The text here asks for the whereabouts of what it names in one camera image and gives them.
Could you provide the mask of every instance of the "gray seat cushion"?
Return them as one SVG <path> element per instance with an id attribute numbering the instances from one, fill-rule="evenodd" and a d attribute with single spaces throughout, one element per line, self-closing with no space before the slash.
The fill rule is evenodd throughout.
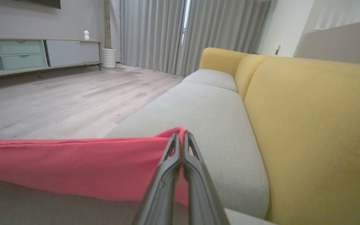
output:
<path id="1" fill-rule="evenodd" d="M 139 202 L 105 201 L 79 195 L 62 195 L 0 181 L 0 224 L 90 225 L 131 224 Z M 225 208 L 231 225 L 272 224 Z M 174 225 L 188 224 L 187 207 L 176 204 Z"/>
<path id="2" fill-rule="evenodd" d="M 237 93 L 183 82 L 129 116 L 105 137 L 151 137 L 177 126 L 194 134 L 223 206 L 264 218 L 268 181 Z"/>
<path id="3" fill-rule="evenodd" d="M 199 69 L 183 80 L 183 82 L 188 81 L 238 92 L 233 76 L 217 70 Z"/>

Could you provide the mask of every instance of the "plant pot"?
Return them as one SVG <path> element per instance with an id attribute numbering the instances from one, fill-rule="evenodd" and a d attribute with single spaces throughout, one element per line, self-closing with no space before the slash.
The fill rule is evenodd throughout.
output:
<path id="1" fill-rule="evenodd" d="M 116 68 L 116 49 L 102 49 L 102 67 L 108 69 Z"/>

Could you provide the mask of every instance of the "tv cabinet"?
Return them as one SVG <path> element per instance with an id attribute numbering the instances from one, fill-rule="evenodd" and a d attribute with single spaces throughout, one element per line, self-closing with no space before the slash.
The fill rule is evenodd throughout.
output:
<path id="1" fill-rule="evenodd" d="M 97 40 L 0 36 L 0 76 L 81 65 L 101 67 L 100 59 Z"/>

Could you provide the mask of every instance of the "sofa armrest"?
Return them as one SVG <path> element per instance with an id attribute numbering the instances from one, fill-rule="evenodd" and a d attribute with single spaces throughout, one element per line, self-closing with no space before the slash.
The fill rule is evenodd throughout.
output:
<path id="1" fill-rule="evenodd" d="M 200 69 L 218 70 L 234 77 L 238 63 L 246 55 L 243 52 L 207 47 L 202 53 Z"/>

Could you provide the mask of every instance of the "curtain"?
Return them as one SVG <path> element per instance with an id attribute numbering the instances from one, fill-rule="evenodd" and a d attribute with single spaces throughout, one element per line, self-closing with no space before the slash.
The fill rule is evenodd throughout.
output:
<path id="1" fill-rule="evenodd" d="M 270 0 L 191 0 L 176 74 L 196 71 L 207 47 L 255 53 L 269 8 Z"/>
<path id="2" fill-rule="evenodd" d="M 121 63 L 174 74 L 186 0 L 121 0 Z"/>

